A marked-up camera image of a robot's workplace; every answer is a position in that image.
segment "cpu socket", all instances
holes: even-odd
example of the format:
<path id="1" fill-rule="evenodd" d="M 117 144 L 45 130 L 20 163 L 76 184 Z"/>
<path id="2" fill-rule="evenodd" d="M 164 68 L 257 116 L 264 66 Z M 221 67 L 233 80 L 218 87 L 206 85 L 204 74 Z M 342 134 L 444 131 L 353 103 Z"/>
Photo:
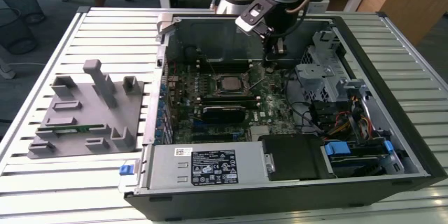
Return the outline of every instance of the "cpu socket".
<path id="1" fill-rule="evenodd" d="M 248 75 L 218 74 L 216 76 L 216 91 L 218 97 L 238 97 L 250 94 L 248 85 Z"/>

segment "white sticker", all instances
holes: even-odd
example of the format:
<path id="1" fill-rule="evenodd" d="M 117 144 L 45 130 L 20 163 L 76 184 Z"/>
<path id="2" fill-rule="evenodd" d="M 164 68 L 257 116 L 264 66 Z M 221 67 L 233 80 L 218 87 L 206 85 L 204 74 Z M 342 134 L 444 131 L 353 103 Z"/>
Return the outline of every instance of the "white sticker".
<path id="1" fill-rule="evenodd" d="M 174 156 L 190 156 L 193 148 L 174 148 Z"/>

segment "green circuit board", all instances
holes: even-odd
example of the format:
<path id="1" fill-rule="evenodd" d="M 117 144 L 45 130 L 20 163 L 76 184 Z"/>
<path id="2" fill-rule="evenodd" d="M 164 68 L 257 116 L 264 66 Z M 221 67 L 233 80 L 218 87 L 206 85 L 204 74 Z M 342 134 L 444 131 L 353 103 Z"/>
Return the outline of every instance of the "green circuit board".
<path id="1" fill-rule="evenodd" d="M 192 66 L 177 66 L 176 74 L 169 83 L 173 101 L 174 120 L 174 144 L 209 143 L 218 140 L 194 139 L 200 136 L 216 135 L 230 137 L 230 141 L 250 141 L 249 128 L 265 125 L 270 134 L 296 133 L 296 122 L 292 111 L 282 95 L 281 83 L 284 78 L 281 72 L 265 73 L 260 65 L 246 73 L 246 85 L 254 85 L 250 95 L 260 97 L 257 109 L 245 111 L 245 119 L 238 124 L 209 124 L 205 125 L 200 119 L 201 107 L 194 102 L 198 96 L 210 96 L 216 91 L 216 75 L 198 73 Z"/>

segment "motherboard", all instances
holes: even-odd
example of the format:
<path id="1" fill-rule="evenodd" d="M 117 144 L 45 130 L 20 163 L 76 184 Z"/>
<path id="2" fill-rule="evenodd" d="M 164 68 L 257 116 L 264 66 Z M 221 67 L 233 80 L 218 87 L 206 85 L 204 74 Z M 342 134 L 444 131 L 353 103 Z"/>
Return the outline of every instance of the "motherboard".
<path id="1" fill-rule="evenodd" d="M 257 141 L 265 134 L 296 133 L 284 96 L 284 71 L 260 63 L 169 64 L 174 144 Z"/>

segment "white cable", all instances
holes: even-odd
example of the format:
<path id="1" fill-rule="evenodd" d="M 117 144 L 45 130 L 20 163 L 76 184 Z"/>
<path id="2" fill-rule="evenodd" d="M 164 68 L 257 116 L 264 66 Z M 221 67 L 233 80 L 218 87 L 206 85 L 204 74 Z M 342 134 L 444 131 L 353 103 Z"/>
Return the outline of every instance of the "white cable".
<path id="1" fill-rule="evenodd" d="M 9 63 L 8 65 L 40 65 L 45 66 L 45 63 L 36 63 L 36 62 L 22 62 L 22 63 Z"/>

